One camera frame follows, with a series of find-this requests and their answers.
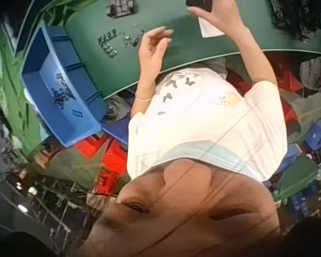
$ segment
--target green workbench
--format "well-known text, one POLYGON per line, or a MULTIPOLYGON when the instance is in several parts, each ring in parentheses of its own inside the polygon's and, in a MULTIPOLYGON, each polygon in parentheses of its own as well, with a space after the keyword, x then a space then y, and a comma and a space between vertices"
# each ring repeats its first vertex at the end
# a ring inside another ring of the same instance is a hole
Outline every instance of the green workbench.
MULTIPOLYGON (((141 30, 148 31, 159 26, 174 29, 173 41, 164 58, 163 70, 238 53, 237 47, 226 36, 203 39, 197 18, 186 11, 185 0, 136 0, 136 14, 117 19, 105 14, 105 8, 110 3, 110 0, 98 0, 74 14, 65 25, 89 76, 104 97, 134 84, 139 79, 138 47, 125 48, 123 36, 118 36, 110 41, 118 50, 117 56, 111 59, 98 45, 97 37, 112 28, 131 37, 138 35, 141 30)), ((273 26, 268 0, 237 0, 237 3, 245 24, 251 29, 262 49, 321 54, 321 31, 310 43, 303 43, 273 26)))

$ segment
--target black object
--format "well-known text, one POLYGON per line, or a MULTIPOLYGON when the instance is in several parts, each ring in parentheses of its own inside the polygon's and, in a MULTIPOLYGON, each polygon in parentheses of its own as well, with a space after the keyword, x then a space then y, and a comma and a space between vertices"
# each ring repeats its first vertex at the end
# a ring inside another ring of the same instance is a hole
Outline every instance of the black object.
POLYGON ((213 0, 186 0, 187 6, 195 6, 211 12, 213 8, 213 0))
POLYGON ((303 42, 321 29, 321 0, 268 0, 272 23, 303 42))
POLYGON ((112 0, 113 4, 106 7, 106 15, 119 18, 132 14, 135 7, 133 1, 134 0, 112 0))

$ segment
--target white paper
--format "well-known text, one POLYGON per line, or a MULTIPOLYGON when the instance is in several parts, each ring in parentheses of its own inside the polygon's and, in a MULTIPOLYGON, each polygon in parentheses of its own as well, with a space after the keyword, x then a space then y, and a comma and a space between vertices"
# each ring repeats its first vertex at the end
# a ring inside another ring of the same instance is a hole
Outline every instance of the white paper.
POLYGON ((209 21, 199 18, 198 23, 200 24, 202 37, 214 37, 225 35, 222 31, 214 27, 209 21))

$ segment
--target red plastic crate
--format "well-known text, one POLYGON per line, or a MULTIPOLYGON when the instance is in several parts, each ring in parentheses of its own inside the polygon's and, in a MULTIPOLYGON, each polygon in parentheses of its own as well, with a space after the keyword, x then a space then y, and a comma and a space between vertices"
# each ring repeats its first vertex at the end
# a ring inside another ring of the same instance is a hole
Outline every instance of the red plastic crate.
POLYGON ((102 163, 112 172, 127 173, 127 153, 120 147, 118 140, 113 142, 102 159, 102 163))
POLYGON ((78 142, 76 148, 85 157, 92 158, 108 138, 109 136, 107 134, 104 134, 100 138, 97 135, 92 135, 91 137, 78 142))
POLYGON ((119 182, 119 174, 102 171, 98 177, 95 189, 97 194, 114 195, 114 188, 119 182))

